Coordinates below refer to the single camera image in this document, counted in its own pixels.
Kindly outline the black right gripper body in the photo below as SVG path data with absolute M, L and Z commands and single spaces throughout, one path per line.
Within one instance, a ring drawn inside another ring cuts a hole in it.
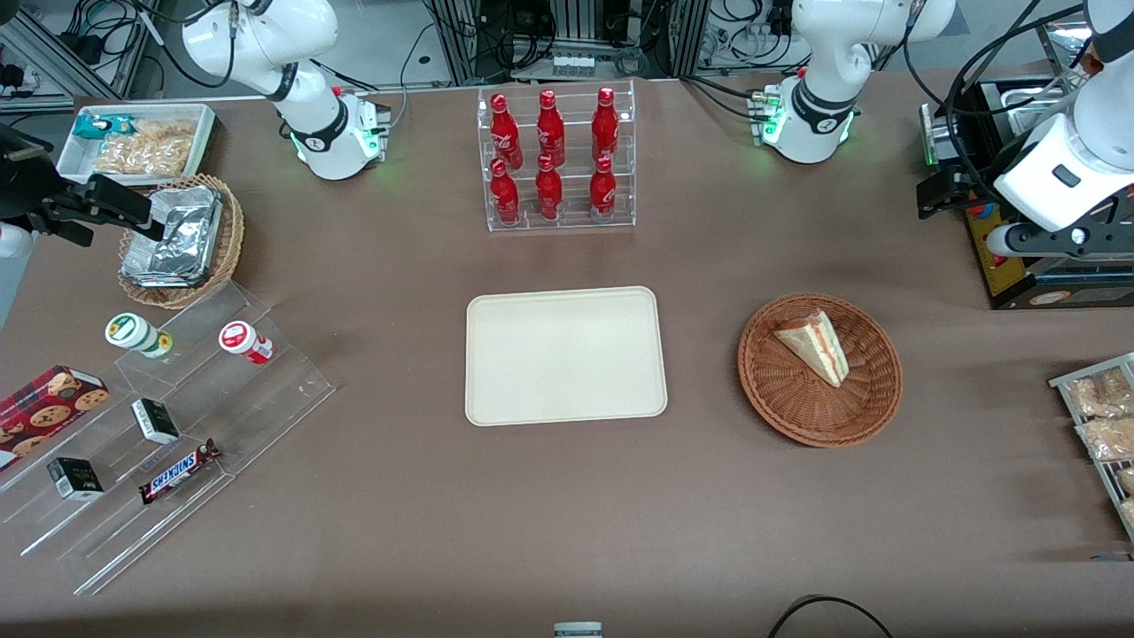
M 44 199 L 65 192 L 51 153 L 52 143 L 1 125 L 1 219 L 16 223 Z

